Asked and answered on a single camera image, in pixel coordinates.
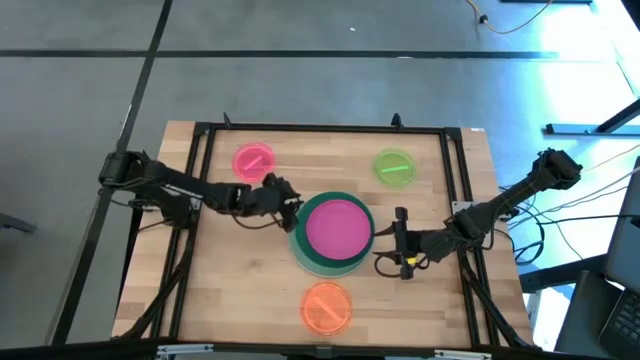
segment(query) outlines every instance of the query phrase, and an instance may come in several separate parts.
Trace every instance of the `black stand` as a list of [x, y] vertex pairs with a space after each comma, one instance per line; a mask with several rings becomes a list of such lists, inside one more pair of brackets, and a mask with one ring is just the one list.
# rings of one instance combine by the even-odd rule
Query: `black stand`
[[640, 136], [640, 125], [625, 125], [640, 116], [640, 99], [600, 125], [547, 124], [547, 135]]
[[26, 221], [14, 218], [13, 216], [0, 213], [0, 229], [16, 229], [18, 231], [32, 233], [36, 231], [36, 226]]
[[594, 274], [601, 274], [606, 256], [606, 254], [598, 255], [520, 275], [522, 292], [531, 294], [548, 287], [575, 283], [578, 281], [580, 272], [583, 270], [588, 270]]

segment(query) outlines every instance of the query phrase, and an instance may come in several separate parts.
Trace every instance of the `green bowl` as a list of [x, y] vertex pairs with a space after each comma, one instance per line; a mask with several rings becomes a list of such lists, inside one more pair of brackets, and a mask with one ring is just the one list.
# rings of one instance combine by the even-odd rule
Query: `green bowl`
[[360, 264], [362, 264], [365, 259], [363, 257], [358, 262], [344, 267], [322, 266], [318, 263], [313, 262], [311, 259], [304, 255], [302, 249], [300, 249], [298, 240], [296, 239], [295, 232], [289, 233], [289, 247], [291, 248], [291, 252], [295, 256], [298, 265], [300, 265], [303, 269], [307, 270], [313, 275], [325, 278], [336, 278], [347, 275], [354, 271], [358, 266], [360, 266]]
[[[369, 238], [369, 241], [367, 245], [364, 247], [364, 249], [362, 249], [361, 252], [359, 252], [357, 255], [349, 259], [335, 260], [319, 254], [312, 247], [311, 243], [309, 242], [309, 238], [307, 237], [306, 226], [307, 226], [307, 221], [311, 216], [311, 213], [315, 208], [317, 208], [321, 204], [330, 200], [350, 201], [356, 204], [359, 208], [361, 208], [362, 211], [364, 211], [364, 213], [367, 215], [367, 218], [369, 219], [369, 225], [371, 227], [371, 236]], [[311, 198], [309, 201], [307, 201], [307, 203], [298, 211], [297, 217], [298, 217], [298, 226], [296, 227], [295, 231], [292, 232], [293, 234], [295, 234], [295, 239], [297, 240], [297, 244], [302, 254], [304, 255], [304, 257], [306, 257], [307, 259], [311, 260], [312, 262], [320, 266], [323, 266], [326, 268], [335, 268], [335, 269], [342, 269], [345, 267], [352, 266], [354, 264], [361, 262], [362, 259], [364, 259], [364, 257], [367, 255], [367, 253], [371, 250], [371, 247], [373, 246], [373, 234], [375, 233], [373, 217], [371, 216], [371, 213], [369, 212], [369, 209], [367, 209], [366, 205], [353, 195], [343, 193], [343, 192], [337, 192], [337, 191], [331, 191], [331, 192], [319, 194]]]
[[378, 179], [391, 186], [404, 186], [411, 182], [416, 171], [415, 161], [400, 149], [386, 149], [376, 156], [373, 165]]

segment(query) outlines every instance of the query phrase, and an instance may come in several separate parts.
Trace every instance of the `table leg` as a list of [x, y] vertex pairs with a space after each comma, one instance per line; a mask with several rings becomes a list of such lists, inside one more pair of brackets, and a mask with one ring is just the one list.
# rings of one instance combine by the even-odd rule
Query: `table leg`
[[32, 233], [36, 231], [35, 225], [29, 224], [28, 222], [2, 213], [0, 213], [0, 227], [6, 229], [16, 229], [26, 233]]
[[593, 256], [552, 268], [540, 269], [520, 275], [522, 292], [534, 293], [548, 287], [575, 283], [583, 270], [601, 274], [604, 269], [606, 254]]

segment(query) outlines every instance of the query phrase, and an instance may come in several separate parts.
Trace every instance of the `orange plate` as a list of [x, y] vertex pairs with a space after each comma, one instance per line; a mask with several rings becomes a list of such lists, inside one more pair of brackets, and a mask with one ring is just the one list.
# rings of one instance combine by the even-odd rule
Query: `orange plate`
[[319, 335], [334, 335], [351, 321], [351, 299], [339, 285], [323, 282], [307, 290], [300, 305], [305, 325]]

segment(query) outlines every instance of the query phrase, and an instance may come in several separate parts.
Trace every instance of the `pink plate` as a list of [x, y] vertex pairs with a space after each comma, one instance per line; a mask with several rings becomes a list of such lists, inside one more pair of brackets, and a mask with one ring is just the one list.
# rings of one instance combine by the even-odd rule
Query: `pink plate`
[[273, 171], [276, 156], [270, 147], [263, 143], [243, 145], [231, 161], [233, 172], [246, 182], [259, 182]]
[[347, 200], [329, 200], [319, 205], [311, 212], [306, 230], [313, 249], [332, 260], [358, 255], [371, 237], [367, 214]]

